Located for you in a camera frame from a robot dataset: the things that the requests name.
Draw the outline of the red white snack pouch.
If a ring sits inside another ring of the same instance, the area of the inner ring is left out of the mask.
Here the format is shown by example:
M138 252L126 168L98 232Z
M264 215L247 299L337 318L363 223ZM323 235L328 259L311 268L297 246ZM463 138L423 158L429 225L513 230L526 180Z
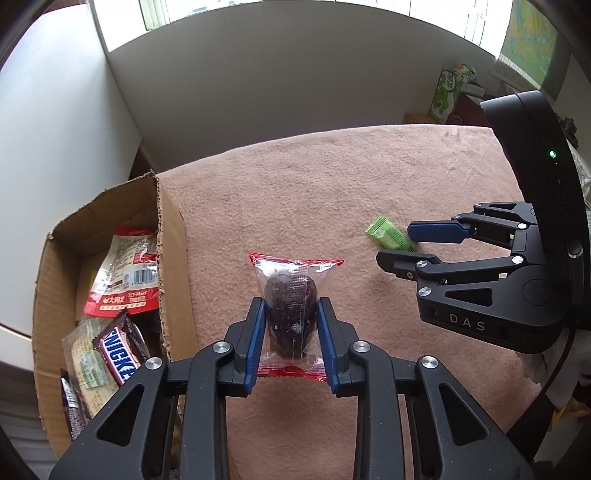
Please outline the red white snack pouch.
M148 229L115 229L84 304L86 315L114 318L124 309L133 315L159 308L156 240Z

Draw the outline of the dark red side cabinet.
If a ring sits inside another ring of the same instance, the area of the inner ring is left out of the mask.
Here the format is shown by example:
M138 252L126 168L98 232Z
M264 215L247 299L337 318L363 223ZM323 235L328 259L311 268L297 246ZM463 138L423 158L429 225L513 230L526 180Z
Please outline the dark red side cabinet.
M480 106L480 100L464 92L458 97L446 123L448 125L464 125L489 127L490 123Z

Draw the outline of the packaged bread slice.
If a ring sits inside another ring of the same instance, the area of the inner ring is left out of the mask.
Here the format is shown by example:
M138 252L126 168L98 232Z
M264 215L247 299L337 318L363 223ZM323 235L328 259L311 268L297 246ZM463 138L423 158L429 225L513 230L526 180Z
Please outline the packaged bread slice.
M76 328L62 339L69 378L90 418L118 390L102 355L93 346L93 341L108 324L108 319L84 316Z

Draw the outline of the pink table cloth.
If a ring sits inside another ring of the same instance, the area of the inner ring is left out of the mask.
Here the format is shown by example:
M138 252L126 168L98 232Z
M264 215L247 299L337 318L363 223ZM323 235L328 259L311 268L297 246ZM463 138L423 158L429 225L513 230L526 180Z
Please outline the pink table cloth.
M339 320L398 358L431 354L507 431L540 387L513 351L421 321L415 284L383 272L365 230L399 229L479 202L522 200L491 130L398 125L259 143L159 174L181 212L197 351L245 317L259 294L249 252L342 259L324 287ZM240 479L352 479L356 399L327 384L263 378L228 399L229 450Z

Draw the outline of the green carton box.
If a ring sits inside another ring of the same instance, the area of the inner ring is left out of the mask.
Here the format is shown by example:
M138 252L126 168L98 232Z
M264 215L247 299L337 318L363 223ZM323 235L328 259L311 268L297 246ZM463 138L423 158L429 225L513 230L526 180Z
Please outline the green carton box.
M437 123L444 124L451 114L464 84L477 78L477 70L461 64L452 69L442 69L428 115Z

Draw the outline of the green candy wrapper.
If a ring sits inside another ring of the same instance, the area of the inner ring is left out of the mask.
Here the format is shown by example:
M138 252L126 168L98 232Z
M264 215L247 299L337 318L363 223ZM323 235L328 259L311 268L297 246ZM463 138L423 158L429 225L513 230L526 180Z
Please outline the green candy wrapper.
M370 239L385 249L413 252L413 243L386 216L377 217L365 230Z

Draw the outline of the cardboard box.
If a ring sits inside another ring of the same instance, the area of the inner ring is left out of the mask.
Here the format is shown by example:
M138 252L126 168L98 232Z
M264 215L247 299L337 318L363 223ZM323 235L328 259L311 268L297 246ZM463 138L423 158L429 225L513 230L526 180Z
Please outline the cardboard box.
M106 291L105 259L117 234L156 236L148 261L134 255L131 271L116 282L121 293ZM59 222L47 236L37 274L33 305L33 372L42 427L50 447L62 455L71 443L61 403L65 370L63 339L83 314L113 317L120 310L158 310L160 345L167 359L197 352L185 227L181 213L157 176L145 174L100 193Z

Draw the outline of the wall map poster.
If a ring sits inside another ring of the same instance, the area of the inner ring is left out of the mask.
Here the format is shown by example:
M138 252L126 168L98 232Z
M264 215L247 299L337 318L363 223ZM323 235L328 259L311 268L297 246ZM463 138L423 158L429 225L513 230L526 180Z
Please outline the wall map poster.
M556 101L570 63L568 42L529 1L513 1L506 35L491 69L516 91L541 90Z

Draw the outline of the dark plum clear wrapper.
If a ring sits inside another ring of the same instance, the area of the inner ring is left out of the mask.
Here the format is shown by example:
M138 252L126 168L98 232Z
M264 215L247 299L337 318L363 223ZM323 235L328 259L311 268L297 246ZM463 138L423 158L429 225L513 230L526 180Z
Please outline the dark plum clear wrapper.
M295 377L324 382L325 364L318 337L318 300L342 259L296 259L249 253L266 334L260 353L260 377Z

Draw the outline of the Snickers bar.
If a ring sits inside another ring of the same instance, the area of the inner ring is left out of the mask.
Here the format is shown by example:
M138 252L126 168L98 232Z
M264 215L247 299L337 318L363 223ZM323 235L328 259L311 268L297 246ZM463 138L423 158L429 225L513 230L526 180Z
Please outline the Snickers bar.
M71 441L74 441L89 424L91 418L77 380L71 378L65 369L60 370L60 392L69 436Z
M142 334L126 309L93 339L92 345L118 386L122 386L149 355Z

